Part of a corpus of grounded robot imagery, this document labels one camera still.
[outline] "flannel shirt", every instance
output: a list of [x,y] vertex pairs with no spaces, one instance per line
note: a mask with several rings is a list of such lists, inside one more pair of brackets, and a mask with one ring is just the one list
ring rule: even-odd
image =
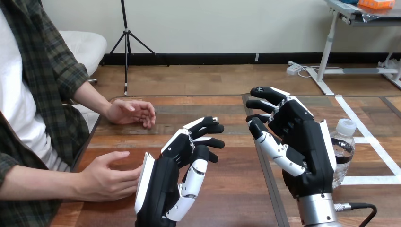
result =
[[[23,79],[43,117],[46,132],[58,155],[71,166],[89,132],[80,112],[63,102],[73,98],[86,81],[87,70],[76,61],[40,0],[0,0],[0,9],[17,41]],[[0,112],[0,187],[15,165],[47,169]],[[0,201],[0,226],[48,226],[60,203],[61,200]]]

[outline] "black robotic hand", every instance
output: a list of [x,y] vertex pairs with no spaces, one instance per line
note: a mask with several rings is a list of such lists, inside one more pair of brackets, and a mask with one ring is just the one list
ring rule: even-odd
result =
[[[191,155],[197,145],[206,145],[222,149],[224,142],[212,137],[202,137],[207,133],[222,133],[224,126],[219,124],[217,117],[202,117],[179,129],[161,150],[161,155],[172,158],[179,168],[190,163]],[[209,161],[218,162],[218,157],[210,152]]]
[[[336,167],[326,121],[314,116],[295,97],[273,87],[255,87],[251,95],[262,100],[248,100],[246,106],[267,114],[248,116],[246,121],[255,140],[283,169],[291,195],[300,198],[332,193]],[[268,133],[263,123],[280,138]]]
[[[218,157],[208,146],[223,148],[224,142],[206,133],[222,133],[218,118],[204,117],[179,129],[161,150],[158,159],[146,153],[135,201],[136,227],[175,227],[198,197],[208,162]],[[179,168],[190,164],[177,185]]]

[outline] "tripod leg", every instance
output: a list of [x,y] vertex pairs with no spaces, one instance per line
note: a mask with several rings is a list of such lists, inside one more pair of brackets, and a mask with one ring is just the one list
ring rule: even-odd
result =
[[130,37],[128,36],[128,34],[125,34],[125,85],[124,85],[124,95],[127,95],[127,83],[128,83],[128,55],[127,55],[127,51],[128,51],[128,39]]
[[112,54],[115,50],[115,48],[118,46],[118,44],[121,42],[122,38],[124,37],[125,34],[122,34],[120,39],[117,41],[117,43],[115,44],[115,46],[113,47],[112,51],[110,51],[110,54]]
[[[154,56],[156,56],[156,53],[153,52],[153,50],[151,50],[148,46],[146,46],[141,40],[139,40],[136,36],[134,36],[134,34],[132,32],[130,32],[130,35],[132,37],[134,37],[134,39],[136,39],[140,44],[142,44],[148,51],[150,51]],[[162,58],[162,62],[167,65],[170,66],[170,64],[168,63],[167,59],[165,57]]]
[[130,36],[127,35],[127,39],[128,39],[128,67],[130,66],[131,63],[131,57],[133,56],[133,54],[131,53],[131,45],[130,45]]
[[[121,42],[121,40],[122,40],[122,38],[124,37],[124,33],[121,35],[121,37],[120,37],[120,39],[117,41],[117,43],[115,44],[115,46],[113,47],[113,49],[112,49],[112,51],[110,51],[110,54],[112,54],[113,52],[114,52],[114,50],[115,50],[115,48],[118,46],[118,44]],[[104,66],[104,64],[105,64],[105,61],[103,60],[101,63],[100,63],[102,66]]]

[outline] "wooden table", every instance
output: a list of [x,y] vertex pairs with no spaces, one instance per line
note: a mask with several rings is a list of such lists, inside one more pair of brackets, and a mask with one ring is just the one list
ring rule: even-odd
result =
[[[139,97],[123,100],[151,102],[157,112],[155,127],[112,125],[100,120],[78,165],[82,171],[97,156],[128,150],[130,156],[114,163],[119,170],[142,164],[145,152],[153,157],[183,125],[203,116],[219,117],[225,131],[215,137],[226,147],[213,149],[219,162],[210,164],[191,210],[178,227],[275,227],[273,204],[266,187],[255,145],[245,118],[241,96]],[[66,202],[53,220],[53,227],[132,227],[136,220],[135,195],[113,202]]]
[[[247,99],[255,98],[246,95],[245,100]],[[298,99],[314,114],[316,121],[326,119],[330,131],[335,130],[339,119],[350,118],[333,96],[299,96]],[[395,162],[396,166],[392,169],[399,169],[401,167],[399,148],[401,145],[401,97],[344,97],[343,100],[378,140],[384,152]],[[262,112],[247,109],[247,113]],[[354,137],[359,139],[364,137],[359,128]],[[372,203],[378,208],[378,213],[368,226],[398,227],[401,225],[401,181],[398,178],[397,184],[384,184],[386,179],[394,181],[396,177],[388,164],[378,155],[378,153],[382,154],[383,150],[380,150],[377,144],[356,144],[355,155],[347,173],[347,177],[353,178],[348,178],[349,182],[356,185],[341,185],[334,189],[333,200],[334,203]],[[273,181],[269,192],[276,195],[278,203],[284,205],[284,209],[280,210],[283,216],[288,217],[284,226],[302,226],[296,202],[285,186],[281,168],[270,158],[262,163],[262,167],[267,178],[270,177]],[[371,209],[363,209],[338,213],[339,222],[345,227],[357,227],[370,211]]]
[[[243,103],[253,97],[193,96],[193,97],[139,97],[152,102],[157,111],[157,124],[150,130],[137,125],[112,125],[100,120],[93,138],[78,166],[82,171],[97,156],[114,150],[129,150],[131,155],[116,162],[115,169],[134,169],[142,163],[145,152],[154,157],[177,129],[205,115],[217,116],[225,131],[216,138],[226,147],[213,151],[219,156],[217,164],[210,164],[194,206],[177,224],[179,227],[299,227],[301,221],[295,200],[286,188],[281,169],[266,159],[255,148],[244,121],[252,111]],[[315,115],[317,121],[326,119],[330,131],[340,118],[349,118],[335,97],[298,97]],[[400,97],[345,97],[353,113],[374,136],[396,166],[401,167]],[[361,130],[355,137],[363,140]],[[367,202],[377,206],[378,214],[370,225],[400,226],[401,182],[373,184],[386,178],[394,180],[394,166],[378,155],[377,144],[358,143],[347,176],[366,177],[365,182],[350,180],[357,185],[342,185],[334,190],[334,202]],[[114,202],[66,202],[53,220],[54,227],[124,227],[136,220],[135,197]],[[370,210],[339,213],[343,226],[358,226]]]

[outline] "black cable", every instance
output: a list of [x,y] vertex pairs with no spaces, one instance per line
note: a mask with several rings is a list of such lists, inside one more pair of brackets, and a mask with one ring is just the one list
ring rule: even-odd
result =
[[373,217],[377,214],[377,208],[373,204],[369,203],[354,203],[350,202],[349,205],[351,206],[351,210],[355,209],[366,209],[366,208],[372,208],[372,212],[367,216],[367,218],[359,225],[359,227],[364,227],[366,226],[370,220],[373,219]]

